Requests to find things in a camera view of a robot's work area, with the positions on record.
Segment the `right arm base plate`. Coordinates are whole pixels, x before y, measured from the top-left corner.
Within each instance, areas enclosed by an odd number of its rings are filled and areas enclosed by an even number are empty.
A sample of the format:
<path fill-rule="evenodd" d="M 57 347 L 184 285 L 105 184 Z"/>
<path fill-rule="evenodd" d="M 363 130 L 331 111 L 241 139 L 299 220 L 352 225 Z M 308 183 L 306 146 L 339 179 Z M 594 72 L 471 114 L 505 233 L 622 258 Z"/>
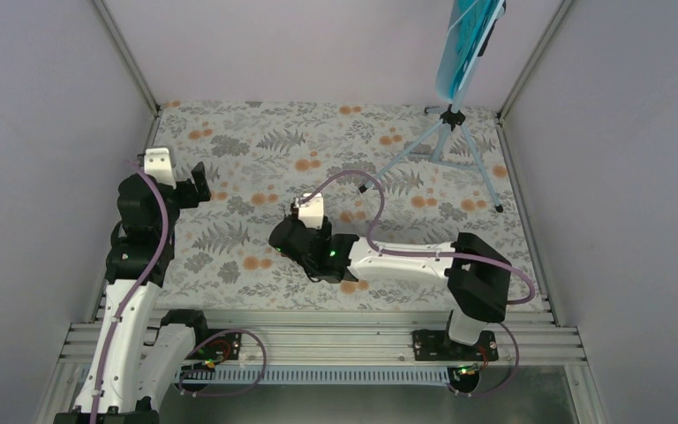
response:
<path fill-rule="evenodd" d="M 499 358 L 492 331 L 483 330 L 475 344 L 449 339 L 445 330 L 418 329 L 411 333 L 415 361 L 495 361 Z"/>

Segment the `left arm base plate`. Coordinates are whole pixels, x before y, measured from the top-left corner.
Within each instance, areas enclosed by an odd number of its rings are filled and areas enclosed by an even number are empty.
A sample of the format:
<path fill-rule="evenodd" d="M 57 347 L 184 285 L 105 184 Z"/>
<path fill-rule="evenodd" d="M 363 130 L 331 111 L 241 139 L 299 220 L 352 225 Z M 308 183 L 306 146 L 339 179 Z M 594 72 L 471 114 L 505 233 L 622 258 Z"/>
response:
<path fill-rule="evenodd" d="M 238 360 L 241 344 L 240 332 L 228 333 L 211 340 L 199 348 L 192 357 L 204 368 L 215 369 L 224 362 Z"/>

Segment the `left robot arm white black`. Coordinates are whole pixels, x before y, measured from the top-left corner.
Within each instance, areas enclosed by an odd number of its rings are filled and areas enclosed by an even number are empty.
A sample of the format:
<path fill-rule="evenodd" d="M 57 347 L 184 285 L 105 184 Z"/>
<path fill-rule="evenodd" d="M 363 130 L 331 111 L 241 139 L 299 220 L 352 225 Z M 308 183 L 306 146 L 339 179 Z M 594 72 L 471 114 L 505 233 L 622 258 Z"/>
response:
<path fill-rule="evenodd" d="M 106 258 L 105 313 L 87 379 L 69 412 L 56 423 L 156 423 L 159 407 L 185 357 L 210 346 L 200 310 L 175 309 L 162 318 L 144 353 L 145 337 L 168 266 L 175 256 L 175 223 L 183 209 L 211 198 L 204 163 L 177 181 L 170 163 L 147 158 L 118 187 L 121 219 Z"/>

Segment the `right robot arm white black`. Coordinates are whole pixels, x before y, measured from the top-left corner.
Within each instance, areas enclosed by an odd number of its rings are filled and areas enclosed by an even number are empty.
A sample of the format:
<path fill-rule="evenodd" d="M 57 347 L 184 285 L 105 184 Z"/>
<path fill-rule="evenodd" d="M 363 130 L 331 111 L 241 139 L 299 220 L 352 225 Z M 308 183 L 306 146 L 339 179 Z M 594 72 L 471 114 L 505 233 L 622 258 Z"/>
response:
<path fill-rule="evenodd" d="M 286 217 L 272 230 L 268 244 L 312 280 L 338 284 L 395 279 L 447 289 L 456 304 L 442 345 L 455 360 L 475 351 L 486 325 L 502 323 L 506 317 L 510 263 L 472 233 L 461 232 L 455 241 L 436 245 L 386 244 L 372 249 L 365 237 L 332 233 L 329 223 L 313 229 Z"/>

